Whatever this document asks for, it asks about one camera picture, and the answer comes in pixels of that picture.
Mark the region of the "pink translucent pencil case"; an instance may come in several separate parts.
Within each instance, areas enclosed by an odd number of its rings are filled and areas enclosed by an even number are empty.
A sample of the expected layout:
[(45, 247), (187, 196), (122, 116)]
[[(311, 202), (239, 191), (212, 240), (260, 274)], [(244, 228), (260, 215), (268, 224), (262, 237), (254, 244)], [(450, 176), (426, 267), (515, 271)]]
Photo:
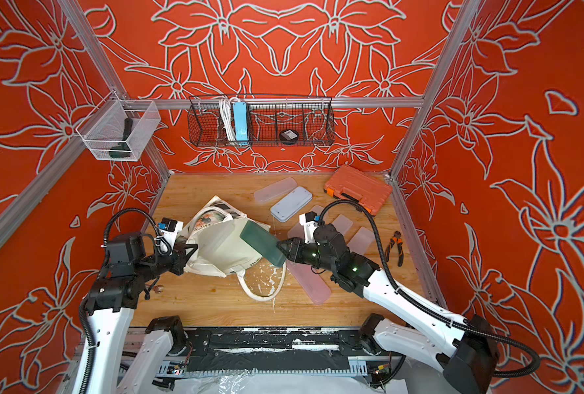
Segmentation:
[(315, 305), (322, 305), (331, 297), (331, 289), (315, 274), (310, 265), (286, 262), (286, 267)]

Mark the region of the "translucent frosted pencil case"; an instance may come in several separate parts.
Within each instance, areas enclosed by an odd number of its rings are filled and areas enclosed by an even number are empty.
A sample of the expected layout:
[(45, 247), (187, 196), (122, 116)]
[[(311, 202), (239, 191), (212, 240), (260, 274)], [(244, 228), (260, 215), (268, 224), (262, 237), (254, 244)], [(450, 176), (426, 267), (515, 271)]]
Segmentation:
[[(320, 214), (321, 211), (323, 211), (323, 206), (314, 205), (313, 208), (311, 208), (311, 211), (316, 214)], [(290, 231), (288, 231), (287, 237), (288, 238), (298, 237), (304, 240), (305, 236), (303, 232), (303, 226), (299, 222), (295, 223), (295, 226), (293, 226), (293, 228), (291, 228)]]

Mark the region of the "green edged case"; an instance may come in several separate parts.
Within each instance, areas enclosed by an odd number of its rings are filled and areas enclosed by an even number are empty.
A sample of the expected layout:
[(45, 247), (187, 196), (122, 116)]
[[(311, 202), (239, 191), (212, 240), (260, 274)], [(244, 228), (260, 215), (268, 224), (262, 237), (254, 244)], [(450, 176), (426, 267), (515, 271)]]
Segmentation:
[(239, 236), (276, 268), (282, 268), (286, 257), (278, 248), (278, 240), (267, 229), (249, 220)]

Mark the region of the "white printed canvas tote bag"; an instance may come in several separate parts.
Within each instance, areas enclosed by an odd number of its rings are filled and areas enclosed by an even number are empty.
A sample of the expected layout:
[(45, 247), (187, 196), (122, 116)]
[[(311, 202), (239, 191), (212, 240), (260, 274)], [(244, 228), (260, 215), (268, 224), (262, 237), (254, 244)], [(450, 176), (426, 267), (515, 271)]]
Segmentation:
[(268, 302), (276, 298), (284, 285), (285, 274), (267, 295), (253, 293), (246, 283), (246, 271), (266, 258), (263, 252), (257, 251), (240, 237), (242, 231), (250, 227), (269, 231), (269, 226), (252, 220), (219, 196), (213, 196), (176, 238), (176, 248), (197, 246), (185, 265), (185, 272), (208, 277), (235, 275), (251, 299)]

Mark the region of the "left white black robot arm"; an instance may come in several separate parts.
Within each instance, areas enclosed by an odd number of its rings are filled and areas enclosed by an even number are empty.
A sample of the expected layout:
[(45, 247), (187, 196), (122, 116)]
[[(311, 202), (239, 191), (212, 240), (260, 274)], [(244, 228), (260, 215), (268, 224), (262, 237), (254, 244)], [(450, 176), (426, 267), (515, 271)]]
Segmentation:
[(148, 293), (147, 282), (162, 274), (179, 274), (198, 250), (188, 244), (168, 255), (145, 254), (141, 244), (108, 241), (106, 260), (88, 295), (79, 307), (84, 346), (73, 391), (75, 393), (156, 392), (153, 381), (167, 356), (193, 351), (181, 319), (155, 318), (146, 328), (142, 346), (134, 361), (119, 376), (124, 343), (141, 293)]

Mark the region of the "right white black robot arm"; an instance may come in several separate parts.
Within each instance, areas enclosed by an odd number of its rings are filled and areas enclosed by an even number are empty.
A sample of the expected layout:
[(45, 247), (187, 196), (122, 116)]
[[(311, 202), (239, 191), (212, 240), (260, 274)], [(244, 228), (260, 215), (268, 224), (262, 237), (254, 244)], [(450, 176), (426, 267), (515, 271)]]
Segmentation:
[(394, 279), (374, 217), (360, 204), (372, 228), (380, 261), (350, 250), (344, 236), (325, 222), (328, 211), (300, 215), (303, 237), (278, 241), (291, 262), (331, 272), (340, 288), (392, 312), (408, 323), (397, 328), (382, 317), (362, 327), (384, 351), (402, 354), (442, 373), (459, 393), (485, 393), (495, 378), (515, 379), (536, 372), (541, 360), (530, 346), (494, 333), (485, 318), (466, 318), (423, 298)]

